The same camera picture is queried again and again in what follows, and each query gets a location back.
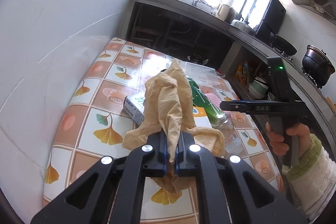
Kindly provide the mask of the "blue white toothpaste box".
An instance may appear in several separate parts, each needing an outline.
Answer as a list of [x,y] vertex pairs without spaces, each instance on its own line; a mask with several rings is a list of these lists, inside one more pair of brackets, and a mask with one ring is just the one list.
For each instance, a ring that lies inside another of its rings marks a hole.
[[126,96],[123,103],[124,111],[138,126],[144,121],[144,101],[145,92],[140,91],[136,94]]

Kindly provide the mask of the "dark cooking pot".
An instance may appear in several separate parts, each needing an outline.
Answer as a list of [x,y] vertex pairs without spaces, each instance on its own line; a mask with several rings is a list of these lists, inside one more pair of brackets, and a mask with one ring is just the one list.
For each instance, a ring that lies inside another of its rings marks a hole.
[[302,59],[302,71],[321,89],[327,84],[330,76],[335,73],[335,67],[327,58],[326,52],[319,50],[314,45],[307,45]]

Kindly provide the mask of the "clear plastic container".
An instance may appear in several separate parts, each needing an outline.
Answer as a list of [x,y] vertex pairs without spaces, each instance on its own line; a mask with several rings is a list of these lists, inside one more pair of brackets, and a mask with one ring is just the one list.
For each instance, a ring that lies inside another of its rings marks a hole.
[[181,60],[178,60],[178,63],[187,78],[193,79],[194,81],[201,80],[203,83],[210,85],[219,83],[216,70],[213,68]]

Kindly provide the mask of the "black wok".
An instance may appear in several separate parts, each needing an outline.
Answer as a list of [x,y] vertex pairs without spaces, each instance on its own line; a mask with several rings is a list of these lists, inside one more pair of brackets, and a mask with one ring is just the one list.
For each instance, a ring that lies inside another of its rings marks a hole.
[[287,56],[294,56],[297,53],[296,48],[290,42],[273,32],[270,33],[270,46]]

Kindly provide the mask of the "pink mesh sponge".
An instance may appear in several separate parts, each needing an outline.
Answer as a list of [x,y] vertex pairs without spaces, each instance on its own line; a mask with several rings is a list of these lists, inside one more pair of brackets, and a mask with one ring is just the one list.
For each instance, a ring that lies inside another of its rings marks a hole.
[[220,108],[220,104],[221,104],[221,99],[216,96],[215,94],[213,93],[206,93],[205,96],[209,99],[209,101],[215,105],[216,107]]

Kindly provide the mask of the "green glass bottle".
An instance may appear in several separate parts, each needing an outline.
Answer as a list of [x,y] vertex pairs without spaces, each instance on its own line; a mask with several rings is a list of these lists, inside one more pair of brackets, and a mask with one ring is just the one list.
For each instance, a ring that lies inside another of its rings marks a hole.
[[204,108],[211,127],[221,131],[224,135],[224,147],[228,155],[238,155],[242,152],[242,142],[236,135],[234,124],[231,120],[231,115],[225,113],[217,105],[212,103],[205,95],[197,83],[188,78],[193,95],[193,105],[195,107]]

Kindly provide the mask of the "beige plastic bag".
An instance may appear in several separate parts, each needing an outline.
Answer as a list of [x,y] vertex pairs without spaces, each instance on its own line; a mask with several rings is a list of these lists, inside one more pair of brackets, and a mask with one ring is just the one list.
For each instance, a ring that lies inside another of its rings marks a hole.
[[169,168],[165,177],[152,180],[169,193],[180,194],[195,185],[193,178],[178,177],[173,171],[180,133],[193,135],[195,143],[219,157],[224,155],[224,136],[217,129],[195,125],[192,91],[176,59],[165,72],[146,81],[145,87],[144,121],[137,129],[125,134],[122,147],[133,150],[144,145],[149,135],[164,131],[167,136]]

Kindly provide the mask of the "white jug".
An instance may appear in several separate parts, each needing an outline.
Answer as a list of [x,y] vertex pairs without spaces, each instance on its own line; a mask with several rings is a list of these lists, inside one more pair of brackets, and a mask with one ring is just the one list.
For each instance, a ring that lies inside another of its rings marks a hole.
[[220,20],[225,21],[228,16],[228,13],[230,12],[230,8],[231,8],[230,5],[221,4],[215,16]]

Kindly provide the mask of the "steel kitchen counter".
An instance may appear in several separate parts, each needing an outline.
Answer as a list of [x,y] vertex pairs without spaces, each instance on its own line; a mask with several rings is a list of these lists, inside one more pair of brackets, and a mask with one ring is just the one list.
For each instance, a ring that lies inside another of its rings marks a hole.
[[[280,56],[280,53],[255,37],[242,32],[208,12],[180,0],[130,0],[125,8],[125,13],[122,16],[117,32],[123,38],[126,37],[129,30],[131,13],[136,2],[175,12],[213,28],[239,43],[263,61],[268,57]],[[335,141],[335,113],[333,108],[322,92],[303,74],[301,69],[288,59],[283,58],[283,60],[289,78],[293,85],[299,88],[297,94],[303,95],[303,100],[306,102],[310,112],[315,116],[328,141]]]

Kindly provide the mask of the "black microwave oven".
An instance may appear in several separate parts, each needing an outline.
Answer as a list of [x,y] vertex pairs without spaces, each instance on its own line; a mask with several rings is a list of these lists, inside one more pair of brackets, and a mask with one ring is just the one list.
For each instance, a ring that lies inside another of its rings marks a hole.
[[271,33],[278,34],[286,9],[279,0],[245,0],[240,15],[260,41],[270,44]]

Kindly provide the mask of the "orange white medicine box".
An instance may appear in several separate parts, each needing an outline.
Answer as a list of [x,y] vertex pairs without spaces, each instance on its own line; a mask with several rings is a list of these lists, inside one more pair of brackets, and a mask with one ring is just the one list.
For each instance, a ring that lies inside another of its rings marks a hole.
[[202,107],[193,107],[194,122],[197,127],[212,128],[210,120],[206,114],[206,111]]

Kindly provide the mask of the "stacked bowls on shelf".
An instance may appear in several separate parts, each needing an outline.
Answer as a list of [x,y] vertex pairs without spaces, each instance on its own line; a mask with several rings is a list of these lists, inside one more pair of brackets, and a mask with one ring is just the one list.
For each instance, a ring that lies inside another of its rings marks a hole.
[[249,84],[248,87],[248,90],[252,97],[257,100],[263,99],[268,89],[268,83],[260,77],[255,77],[255,79]]

